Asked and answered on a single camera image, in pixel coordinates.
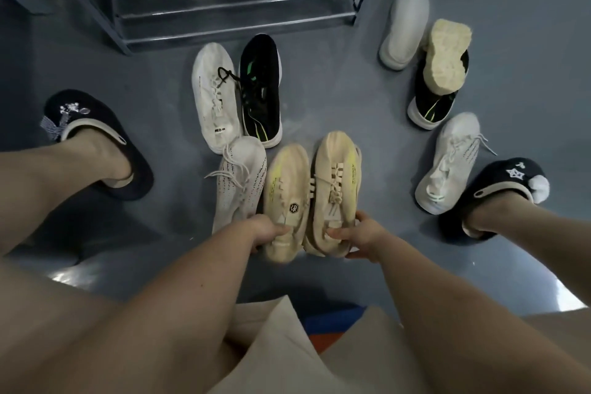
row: person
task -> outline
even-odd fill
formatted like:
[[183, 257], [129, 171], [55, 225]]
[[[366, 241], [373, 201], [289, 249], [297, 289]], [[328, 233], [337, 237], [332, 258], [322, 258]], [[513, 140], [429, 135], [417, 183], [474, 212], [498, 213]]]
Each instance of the person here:
[[[127, 181], [137, 170], [138, 159], [131, 162], [93, 125], [62, 132], [63, 140], [47, 147], [0, 153], [2, 254], [82, 188]], [[328, 233], [358, 248], [350, 257], [380, 265], [403, 328], [368, 309], [318, 356], [288, 300], [235, 305], [253, 248], [288, 231], [255, 215], [189, 251], [125, 304], [1, 262], [0, 391], [591, 392], [587, 310], [552, 334], [366, 213], [357, 219]], [[514, 191], [487, 197], [464, 220], [513, 241], [591, 301], [591, 224], [561, 218]], [[574, 342], [560, 339], [575, 326]]]

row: white star decoration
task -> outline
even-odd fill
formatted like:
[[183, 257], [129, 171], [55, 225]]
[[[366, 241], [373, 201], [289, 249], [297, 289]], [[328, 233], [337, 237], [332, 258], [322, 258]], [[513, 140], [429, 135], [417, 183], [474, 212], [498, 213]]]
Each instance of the white star decoration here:
[[512, 168], [506, 172], [510, 177], [520, 179], [521, 181], [523, 181], [523, 177], [525, 176], [525, 173], [521, 173], [517, 168]]

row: yellow-beige shoe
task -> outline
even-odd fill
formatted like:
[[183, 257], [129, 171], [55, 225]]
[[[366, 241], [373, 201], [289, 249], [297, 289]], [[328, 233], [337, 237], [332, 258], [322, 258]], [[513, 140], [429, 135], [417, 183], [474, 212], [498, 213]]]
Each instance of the yellow-beige shoe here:
[[303, 249], [313, 182], [308, 154], [302, 145], [294, 143], [277, 153], [267, 172], [263, 211], [273, 223], [286, 224], [292, 230], [265, 245], [265, 254], [273, 262], [291, 262]]
[[423, 77], [428, 89], [436, 95], [456, 92], [466, 80], [462, 54], [472, 41], [469, 26], [438, 19], [429, 35], [427, 63]]
[[328, 227], [355, 225], [361, 186], [361, 151], [343, 131], [329, 133], [320, 144], [314, 166], [313, 244], [324, 255], [344, 257], [350, 244], [331, 239]]

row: person's left hand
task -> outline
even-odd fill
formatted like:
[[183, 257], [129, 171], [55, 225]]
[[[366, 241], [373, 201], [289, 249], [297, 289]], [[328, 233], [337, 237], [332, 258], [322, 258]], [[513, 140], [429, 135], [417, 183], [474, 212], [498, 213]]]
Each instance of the person's left hand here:
[[246, 220], [254, 233], [254, 243], [252, 248], [261, 244], [270, 243], [279, 235], [285, 235], [291, 230], [291, 227], [283, 224], [274, 224], [266, 215], [258, 214]]

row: ankle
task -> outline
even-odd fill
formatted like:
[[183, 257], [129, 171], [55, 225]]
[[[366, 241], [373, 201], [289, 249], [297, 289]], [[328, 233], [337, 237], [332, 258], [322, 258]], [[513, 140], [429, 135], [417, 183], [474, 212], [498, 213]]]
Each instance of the ankle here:
[[515, 217], [523, 203], [531, 204], [520, 194], [513, 191], [505, 191], [489, 196], [482, 204], [478, 205], [465, 219], [466, 226], [477, 231], [498, 233], [499, 226], [507, 219]]
[[100, 174], [100, 179], [125, 179], [131, 174], [127, 158], [111, 139], [99, 131], [83, 129], [63, 145], [79, 157], [88, 159]]

